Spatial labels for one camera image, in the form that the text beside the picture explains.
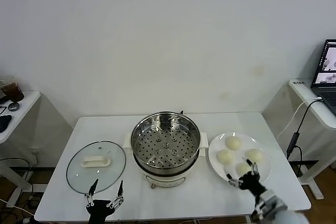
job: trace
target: white table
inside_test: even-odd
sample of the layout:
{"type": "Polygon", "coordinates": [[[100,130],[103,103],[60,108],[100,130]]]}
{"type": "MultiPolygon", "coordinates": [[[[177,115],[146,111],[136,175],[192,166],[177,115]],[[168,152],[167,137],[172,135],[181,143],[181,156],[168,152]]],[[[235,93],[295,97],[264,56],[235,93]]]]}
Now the white table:
{"type": "MultiPolygon", "coordinates": [[[[209,141],[223,132],[246,133],[260,143],[271,156],[272,172],[265,181],[285,201],[290,210],[311,207],[294,172],[258,112],[214,113],[188,115],[206,132],[209,141]]],[[[49,185],[35,213],[41,222],[86,222],[86,201],[83,194],[73,191],[66,181],[69,161],[78,150],[95,141],[113,141],[122,146],[125,134],[144,116],[106,116],[80,118],[57,164],[49,185]]],[[[117,195],[123,179],[125,201],[107,221],[206,218],[250,215],[255,199],[248,191],[241,191],[222,180],[210,167],[206,157],[200,157],[187,181],[173,188],[151,189],[132,154],[120,179],[110,188],[97,193],[95,199],[111,199],[117,195]]]]}
{"type": "MultiPolygon", "coordinates": [[[[9,138],[9,136],[16,129],[21,120],[25,117],[25,115],[28,113],[28,111],[33,107],[35,102],[40,97],[40,92],[38,91],[25,91],[23,92],[23,94],[25,97],[23,98],[23,100],[19,101],[20,108],[17,111],[12,112],[6,109],[1,114],[1,115],[12,115],[12,120],[10,121],[7,129],[4,132],[0,133],[0,144],[4,143],[9,138]]],[[[7,101],[6,103],[1,104],[1,106],[8,106],[10,103],[11,101],[7,101]]],[[[25,173],[23,177],[20,177],[16,172],[10,169],[3,162],[0,162],[0,174],[17,186],[17,188],[12,193],[12,196],[8,201],[10,204],[14,205],[16,203],[22,191],[31,191],[31,184],[28,183],[27,181],[30,179],[33,172],[29,172],[28,174],[25,173]]],[[[33,186],[35,192],[44,192],[46,188],[46,185],[42,184],[33,184],[33,186]]]]}
{"type": "MultiPolygon", "coordinates": [[[[314,92],[311,91],[310,85],[312,80],[310,79],[293,79],[289,81],[289,86],[298,95],[298,97],[305,101],[307,99],[317,97],[314,92]]],[[[328,107],[322,102],[316,102],[310,107],[311,112],[316,116],[319,122],[329,130],[336,130],[336,116],[328,109],[328,107]]],[[[302,176],[299,178],[302,185],[308,185],[315,199],[323,199],[324,196],[319,189],[318,185],[314,181],[314,178],[336,161],[336,155],[327,154],[324,155],[315,165],[309,170],[305,165],[302,165],[302,176]]]]}

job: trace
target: steamed bun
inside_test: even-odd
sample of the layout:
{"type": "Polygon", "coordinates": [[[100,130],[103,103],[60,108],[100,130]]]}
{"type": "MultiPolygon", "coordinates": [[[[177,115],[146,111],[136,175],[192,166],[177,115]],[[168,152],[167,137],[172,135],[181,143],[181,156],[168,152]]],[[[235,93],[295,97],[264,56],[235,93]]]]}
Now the steamed bun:
{"type": "Polygon", "coordinates": [[[263,161],[263,155],[260,150],[251,149],[245,153],[246,157],[255,163],[260,163],[263,161]]]}
{"type": "Polygon", "coordinates": [[[241,140],[236,136],[228,136],[225,139],[225,144],[232,151],[239,150],[242,145],[241,140]]]}
{"type": "Polygon", "coordinates": [[[248,173],[249,171],[251,171],[251,167],[246,163],[240,163],[239,165],[237,165],[237,174],[239,177],[242,177],[244,174],[248,173]]]}
{"type": "Polygon", "coordinates": [[[221,150],[217,153],[217,159],[223,165],[229,165],[233,162],[234,157],[229,150],[221,150]]]}

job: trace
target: stainless steel steamer basket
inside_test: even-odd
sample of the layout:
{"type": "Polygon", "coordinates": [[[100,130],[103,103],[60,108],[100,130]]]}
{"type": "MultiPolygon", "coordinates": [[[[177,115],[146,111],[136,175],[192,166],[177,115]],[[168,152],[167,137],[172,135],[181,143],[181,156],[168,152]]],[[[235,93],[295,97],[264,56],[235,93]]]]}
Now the stainless steel steamer basket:
{"type": "Polygon", "coordinates": [[[156,176],[174,176],[188,170],[198,158],[201,134],[188,117],[159,112],[141,120],[133,129],[131,146],[135,161],[156,176]]]}

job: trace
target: laptop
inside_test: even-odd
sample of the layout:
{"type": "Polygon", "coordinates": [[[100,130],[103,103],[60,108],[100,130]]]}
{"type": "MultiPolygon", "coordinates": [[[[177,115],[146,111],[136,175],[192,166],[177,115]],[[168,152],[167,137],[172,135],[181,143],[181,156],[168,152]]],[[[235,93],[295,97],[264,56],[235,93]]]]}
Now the laptop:
{"type": "Polygon", "coordinates": [[[317,67],[311,90],[323,98],[336,115],[336,39],[327,39],[317,67]]]}

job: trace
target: laptop screen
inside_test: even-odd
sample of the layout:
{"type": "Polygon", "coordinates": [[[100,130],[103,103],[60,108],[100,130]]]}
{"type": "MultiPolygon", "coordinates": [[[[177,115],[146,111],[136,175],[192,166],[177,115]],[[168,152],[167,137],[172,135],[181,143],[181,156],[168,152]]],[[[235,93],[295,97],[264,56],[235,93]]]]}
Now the laptop screen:
{"type": "Polygon", "coordinates": [[[336,40],[327,40],[312,86],[336,86],[336,40]]]}

